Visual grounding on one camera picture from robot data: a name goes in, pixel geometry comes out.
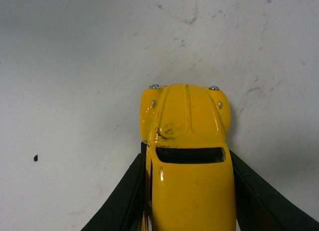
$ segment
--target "white surface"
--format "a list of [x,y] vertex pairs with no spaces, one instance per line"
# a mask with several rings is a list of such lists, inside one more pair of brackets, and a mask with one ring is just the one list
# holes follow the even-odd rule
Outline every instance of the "white surface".
[[80,230],[140,151],[141,92],[177,82],[220,86],[229,147],[319,220],[318,4],[0,0],[0,230]]

